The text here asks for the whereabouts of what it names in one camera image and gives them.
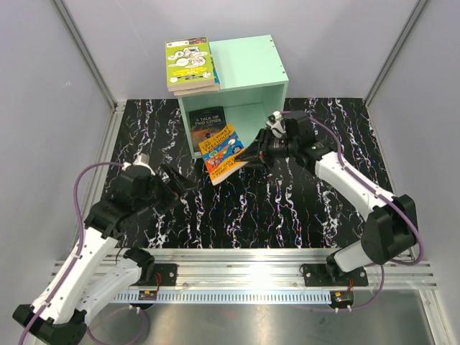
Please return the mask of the lime green book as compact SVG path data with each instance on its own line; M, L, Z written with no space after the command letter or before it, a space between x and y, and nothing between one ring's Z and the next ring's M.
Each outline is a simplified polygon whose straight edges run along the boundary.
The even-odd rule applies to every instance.
M211 50L206 36L167 41L165 57L169 91L184 91L215 83Z

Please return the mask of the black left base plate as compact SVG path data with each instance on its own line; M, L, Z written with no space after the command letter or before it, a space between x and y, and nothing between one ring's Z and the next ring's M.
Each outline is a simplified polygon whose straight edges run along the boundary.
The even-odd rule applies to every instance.
M176 285L178 276L177 264L151 264L142 269L140 279L135 286L156 286L172 287Z

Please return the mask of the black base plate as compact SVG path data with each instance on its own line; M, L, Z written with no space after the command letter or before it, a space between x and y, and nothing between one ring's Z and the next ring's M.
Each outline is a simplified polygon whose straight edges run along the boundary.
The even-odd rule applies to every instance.
M306 287L367 287L369 281L363 267L351 272L342 272L330 264L307 264L300 266L300 273Z
M172 287L176 285L178 276L177 264L151 264L142 269L140 279L135 286L156 286Z

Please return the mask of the dark Tale of Two Cities book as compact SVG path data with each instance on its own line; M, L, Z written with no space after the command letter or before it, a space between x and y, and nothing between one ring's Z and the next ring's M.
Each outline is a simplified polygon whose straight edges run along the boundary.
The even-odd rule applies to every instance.
M226 126L226 117L222 106L190 112L191 139L195 147Z

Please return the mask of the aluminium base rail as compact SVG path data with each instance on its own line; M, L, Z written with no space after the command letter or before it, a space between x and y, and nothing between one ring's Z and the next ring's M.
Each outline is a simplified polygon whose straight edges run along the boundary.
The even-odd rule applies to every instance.
M330 291L346 287L306 287L300 266L323 264L336 249L147 249L155 264L178 265L176 285L160 287L156 301L137 303L244 303L326 304ZM385 290L437 290L427 261L414 266L389 262L384 265ZM365 267L370 298L381 281L379 267ZM137 290L147 287L122 285L116 302L138 300Z

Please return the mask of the blue 26-Storey Treehouse book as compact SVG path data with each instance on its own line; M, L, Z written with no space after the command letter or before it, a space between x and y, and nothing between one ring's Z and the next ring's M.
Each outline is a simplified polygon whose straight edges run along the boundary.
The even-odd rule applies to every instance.
M213 53L212 53L212 49L211 47L209 48L209 52L210 52L210 55L211 55L211 63L212 63L212 67L213 67L213 78L214 78L214 86L213 86L213 89L215 91L219 91L221 89L220 87L220 80L219 80L219 76L218 76L218 73L216 71L216 65L215 65L215 62L214 62L214 59L213 59Z

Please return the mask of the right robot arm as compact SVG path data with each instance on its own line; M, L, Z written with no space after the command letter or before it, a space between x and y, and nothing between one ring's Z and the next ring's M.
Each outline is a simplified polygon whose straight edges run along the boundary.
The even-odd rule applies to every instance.
M414 246L418 246L419 254L413 263L419 263L424 245L414 200L408 195L397 197L373 183L345 159L331 129L327 132L333 141L328 142L316 138L315 127L325 126L302 111L276 111L235 160L245 167L268 169L277 159L293 158L311 175L335 188L359 212L365 221L360 240L326 259L326 279L331 284L343 285L360 267L396 262L398 255Z

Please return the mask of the orange 130-Storey Treehouse book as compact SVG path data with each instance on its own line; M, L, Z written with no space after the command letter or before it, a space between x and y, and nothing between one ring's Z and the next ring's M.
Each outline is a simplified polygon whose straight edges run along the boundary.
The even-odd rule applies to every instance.
M245 148L231 124L202 141L199 148L212 185L222 183L246 165L246 162L236 160Z

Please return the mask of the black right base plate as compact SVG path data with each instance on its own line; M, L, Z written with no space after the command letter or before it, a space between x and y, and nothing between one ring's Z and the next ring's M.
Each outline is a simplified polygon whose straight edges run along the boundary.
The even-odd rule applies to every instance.
M300 266L300 273L306 287L367 287L369 281L363 267L351 272L342 272L330 264L307 264Z

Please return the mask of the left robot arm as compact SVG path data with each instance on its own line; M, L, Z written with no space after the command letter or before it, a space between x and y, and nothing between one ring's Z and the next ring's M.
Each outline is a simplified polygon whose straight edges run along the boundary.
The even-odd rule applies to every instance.
M155 172L137 160L121 164L109 191L94 203L87 217L78 215L78 240L45 290L30 304L18 305L12 318L23 327L19 344L28 335L45 344L79 344L92 319L121 290L159 280L155 258L132 247L104 277L89 280L131 224L145 211L163 215L196 187L168 164Z

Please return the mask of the mint green open box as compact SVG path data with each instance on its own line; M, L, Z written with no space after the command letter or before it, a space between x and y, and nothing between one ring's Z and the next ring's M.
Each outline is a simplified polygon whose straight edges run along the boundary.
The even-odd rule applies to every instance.
M284 109L288 75L270 35L209 43L220 90L178 99L191 157L193 148L189 113L221 106L244 146L249 146L267 117Z

